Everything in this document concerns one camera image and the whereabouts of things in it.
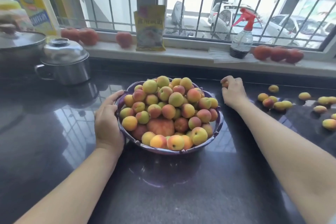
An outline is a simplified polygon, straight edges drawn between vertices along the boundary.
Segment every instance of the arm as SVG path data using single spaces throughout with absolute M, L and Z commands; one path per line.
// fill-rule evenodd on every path
M 123 94 L 109 96 L 95 114 L 96 149 L 61 184 L 41 199 L 15 224 L 84 224 L 112 175 L 123 150 L 124 138 L 112 105 Z
M 224 78 L 225 103 L 250 129 L 281 185 L 309 224 L 327 224 L 336 214 L 336 159 L 259 110 L 246 97 L 241 78 Z

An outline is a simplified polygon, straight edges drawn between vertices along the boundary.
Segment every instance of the pot handle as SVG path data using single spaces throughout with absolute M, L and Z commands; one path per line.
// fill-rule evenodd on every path
M 45 65 L 40 64 L 40 65 L 34 66 L 35 73 L 38 75 L 38 77 L 40 77 L 42 80 L 53 80 L 54 78 L 52 78 L 52 77 L 42 77 L 40 75 L 39 69 L 41 69 L 42 67 L 45 67 Z

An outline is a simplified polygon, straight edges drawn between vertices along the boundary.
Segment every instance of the kitchen counter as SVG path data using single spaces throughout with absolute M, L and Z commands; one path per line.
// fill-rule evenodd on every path
M 336 107 L 321 117 L 312 113 L 317 97 L 336 96 L 335 90 L 317 86 L 335 86 L 334 81 L 227 70 L 202 74 L 192 67 L 149 63 L 114 61 L 108 66 L 92 60 L 91 65 L 92 79 L 73 87 L 33 74 L 0 76 L 2 224 L 18 219 L 94 150 L 93 113 L 107 96 L 162 74 L 188 76 L 213 94 L 224 115 L 221 132 L 202 151 L 183 156 L 157 155 L 127 143 L 89 223 L 305 223 L 242 119 L 224 105 L 219 79 L 229 73 L 241 76 L 251 101 L 267 93 L 269 83 L 278 84 L 275 95 L 296 104 L 286 113 L 268 113 L 336 156 L 336 135 L 321 126 Z M 305 91 L 314 100 L 297 98 Z

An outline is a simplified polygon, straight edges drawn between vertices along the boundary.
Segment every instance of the hand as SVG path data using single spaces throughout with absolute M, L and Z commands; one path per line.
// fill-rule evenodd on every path
M 115 100 L 124 94 L 123 90 L 110 95 L 95 113 L 94 130 L 96 134 L 96 148 L 111 150 L 119 157 L 124 149 L 124 135 L 119 130 L 118 120 L 114 113 L 117 106 Z
M 231 75 L 229 75 L 221 80 L 221 84 L 224 84 L 225 82 L 229 83 L 228 88 L 222 88 L 225 104 L 233 109 L 236 109 L 242 102 L 246 100 L 249 101 L 241 78 L 234 79 Z

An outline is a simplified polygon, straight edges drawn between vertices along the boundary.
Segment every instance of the seasoning packet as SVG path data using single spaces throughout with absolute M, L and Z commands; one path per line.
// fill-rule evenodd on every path
M 166 50 L 163 45 L 165 16 L 164 5 L 141 6 L 139 11 L 134 12 L 137 50 Z

